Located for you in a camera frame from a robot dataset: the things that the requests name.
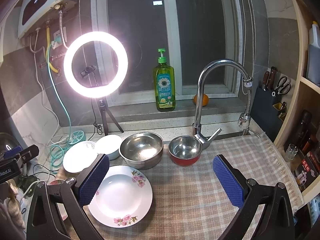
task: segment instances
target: tripod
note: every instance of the tripod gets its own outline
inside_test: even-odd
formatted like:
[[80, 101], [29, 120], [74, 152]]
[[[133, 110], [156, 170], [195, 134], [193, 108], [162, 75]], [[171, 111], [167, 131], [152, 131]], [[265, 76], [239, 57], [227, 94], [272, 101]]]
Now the tripod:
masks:
[[[97, 77], [94, 73], [95, 71], [95, 67], [94, 66], [89, 66], [86, 67], [84, 71], [81, 72], [81, 76], [82, 78], [84, 78], [85, 76], [89, 75], [90, 73], [93, 74], [94, 77], [94, 82], [95, 82], [95, 86], [98, 87], [99, 83], [97, 80]], [[108, 103], [107, 103], [107, 99], [105, 97], [103, 98], [97, 98], [96, 99], [97, 104], [99, 106], [99, 110], [100, 110], [100, 114], [101, 114], [101, 118], [102, 118], [102, 126], [103, 126], [103, 130], [104, 130], [104, 134], [108, 135], [109, 134], [109, 130], [108, 130], [108, 123], [107, 123], [107, 116], [106, 113], [110, 116], [110, 118], [112, 119], [112, 121], [116, 124], [116, 126], [119, 128], [119, 130], [124, 133], [123, 129], [121, 128], [121, 126], [119, 125], [119, 123], [117, 122], [117, 120], [115, 119], [115, 117], [113, 116], [113, 114], [111, 113], [109, 107], [108, 107]]]

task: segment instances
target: wooden shelf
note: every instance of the wooden shelf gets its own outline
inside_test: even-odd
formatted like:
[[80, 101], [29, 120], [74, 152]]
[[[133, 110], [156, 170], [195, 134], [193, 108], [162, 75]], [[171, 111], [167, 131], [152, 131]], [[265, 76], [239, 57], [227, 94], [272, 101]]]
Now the wooden shelf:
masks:
[[[312, 121], [314, 124], [320, 122], [320, 104], [315, 103], [320, 100], [320, 87], [303, 77], [307, 70], [309, 30], [312, 27], [314, 17], [302, 0], [292, 0], [292, 2], [296, 12], [299, 30], [299, 65], [292, 101], [284, 123], [274, 141], [275, 146], [282, 154], [284, 152], [283, 145], [301, 118], [303, 109], [307, 109], [312, 113]], [[300, 162], [301, 159], [296, 156], [289, 164], [290, 170], [295, 170]], [[320, 176], [302, 192], [304, 202], [308, 203], [319, 193]]]
[[301, 77], [300, 82], [306, 84], [320, 95], [320, 87], [318, 87], [316, 84], [313, 84], [310, 80], [306, 79], [305, 77]]

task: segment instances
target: glass cup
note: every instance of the glass cup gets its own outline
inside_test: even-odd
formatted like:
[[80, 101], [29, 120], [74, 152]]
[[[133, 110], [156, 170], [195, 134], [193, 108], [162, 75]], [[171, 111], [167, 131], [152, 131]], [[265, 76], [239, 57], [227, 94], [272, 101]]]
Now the glass cup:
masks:
[[297, 152], [298, 152], [298, 147], [296, 147], [294, 144], [290, 144], [283, 156], [284, 160], [286, 162], [292, 161], [295, 155], [297, 154]]

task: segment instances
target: white plate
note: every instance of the white plate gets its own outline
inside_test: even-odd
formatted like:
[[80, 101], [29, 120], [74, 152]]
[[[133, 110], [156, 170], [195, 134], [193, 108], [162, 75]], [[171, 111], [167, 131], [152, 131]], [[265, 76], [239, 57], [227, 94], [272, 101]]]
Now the white plate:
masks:
[[70, 173], [80, 173], [88, 168], [98, 156], [94, 150], [95, 144], [83, 141], [73, 145], [63, 157], [63, 168]]
[[113, 166], [89, 204], [89, 210], [100, 223], [124, 228], [139, 222], [151, 203], [152, 188], [146, 176], [132, 167]]

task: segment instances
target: blue gripper pad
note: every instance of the blue gripper pad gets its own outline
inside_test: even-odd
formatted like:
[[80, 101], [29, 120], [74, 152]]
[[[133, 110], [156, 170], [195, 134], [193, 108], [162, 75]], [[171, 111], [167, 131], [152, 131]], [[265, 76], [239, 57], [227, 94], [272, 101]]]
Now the blue gripper pad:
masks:
[[106, 176], [109, 170], [110, 162], [107, 155], [103, 155], [98, 163], [92, 168], [90, 166], [87, 169], [92, 168], [92, 172], [86, 177], [83, 183], [78, 189], [78, 203], [81, 207], [87, 206], [90, 204], [91, 200], [94, 197], [94, 194], [97, 192], [101, 182]]
[[233, 176], [224, 161], [217, 155], [213, 159], [213, 171], [218, 177], [224, 191], [226, 192], [231, 204], [238, 208], [244, 205], [243, 188]]

